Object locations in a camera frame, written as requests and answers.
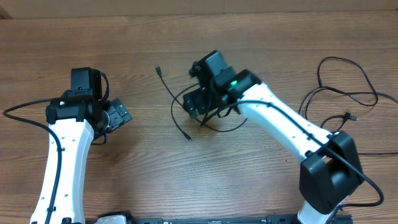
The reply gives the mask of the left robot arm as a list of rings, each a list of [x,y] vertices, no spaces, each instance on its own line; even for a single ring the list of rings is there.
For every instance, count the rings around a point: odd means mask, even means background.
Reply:
[[[102,89],[106,75],[94,68],[71,70],[71,87],[46,107],[49,154],[31,223],[84,223],[83,188],[88,152],[95,140],[128,123],[121,100]]]

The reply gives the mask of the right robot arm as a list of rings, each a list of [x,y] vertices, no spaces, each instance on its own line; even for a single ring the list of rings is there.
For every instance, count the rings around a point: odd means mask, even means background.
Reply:
[[[338,206],[363,183],[353,138],[312,124],[251,71],[235,72],[214,50],[195,61],[189,74],[200,85],[183,96],[183,108],[192,118],[232,108],[266,130],[299,163],[299,190],[305,202],[297,223],[328,223]]]

